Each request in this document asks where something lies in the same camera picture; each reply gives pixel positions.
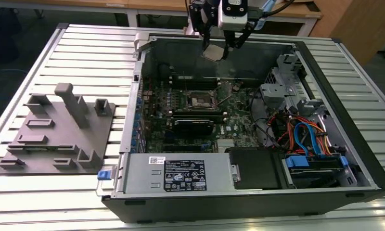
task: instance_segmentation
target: open computer chassis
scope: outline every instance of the open computer chassis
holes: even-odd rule
[[[124,222],[317,215],[385,195],[385,172],[303,42],[251,39],[213,62],[196,37],[136,38],[103,197]]]

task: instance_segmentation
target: power supply label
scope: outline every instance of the power supply label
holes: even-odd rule
[[[164,190],[167,192],[205,191],[204,160],[167,160],[164,162]]]

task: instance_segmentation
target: metal table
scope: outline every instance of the metal table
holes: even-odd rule
[[[181,30],[60,25],[0,118],[0,158],[30,110],[30,94],[54,94],[59,82],[75,85],[86,100],[108,98],[116,109],[104,165],[119,161],[119,146],[134,72],[134,39],[139,31],[181,34]],[[305,42],[333,89],[385,168],[385,96],[343,44],[327,38],[255,35]],[[308,78],[315,93],[315,86]],[[50,96],[52,101],[62,99]],[[111,181],[95,175],[0,177],[0,230],[227,229],[227,230],[385,230],[385,198],[356,203],[320,216],[231,219],[151,225],[124,224],[100,196]]]

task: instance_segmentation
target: blue latch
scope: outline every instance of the blue latch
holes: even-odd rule
[[[111,171],[102,170],[98,174],[99,180],[111,180]]]
[[[304,155],[293,155],[285,159],[288,168],[308,167],[309,163]]]
[[[344,167],[348,166],[348,159],[347,159],[347,157],[341,156],[341,157],[340,157],[340,160],[341,160],[343,166],[344,166]]]

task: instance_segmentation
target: motherboard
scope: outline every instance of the motherboard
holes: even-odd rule
[[[147,152],[224,152],[227,148],[259,147],[249,118],[249,94],[240,81],[213,80],[201,87],[172,82],[145,84]]]

